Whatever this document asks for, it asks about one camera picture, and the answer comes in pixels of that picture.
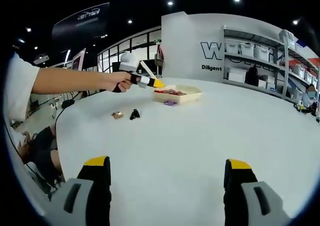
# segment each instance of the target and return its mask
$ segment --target white round table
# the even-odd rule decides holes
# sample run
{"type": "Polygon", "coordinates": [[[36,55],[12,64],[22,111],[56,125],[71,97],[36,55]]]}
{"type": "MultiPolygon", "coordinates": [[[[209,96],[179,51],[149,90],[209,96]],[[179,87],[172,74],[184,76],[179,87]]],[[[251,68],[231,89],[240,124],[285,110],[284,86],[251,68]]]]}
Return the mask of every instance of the white round table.
{"type": "Polygon", "coordinates": [[[249,163],[295,216],[320,172],[320,126],[278,98],[220,83],[196,86],[201,99],[175,107],[154,102],[152,88],[103,92],[77,101],[57,122],[66,179],[84,162],[109,156],[111,225],[224,225],[225,161],[249,163]],[[133,109],[141,118],[130,121],[133,109]],[[121,111],[124,118],[111,114],[121,111]]]}

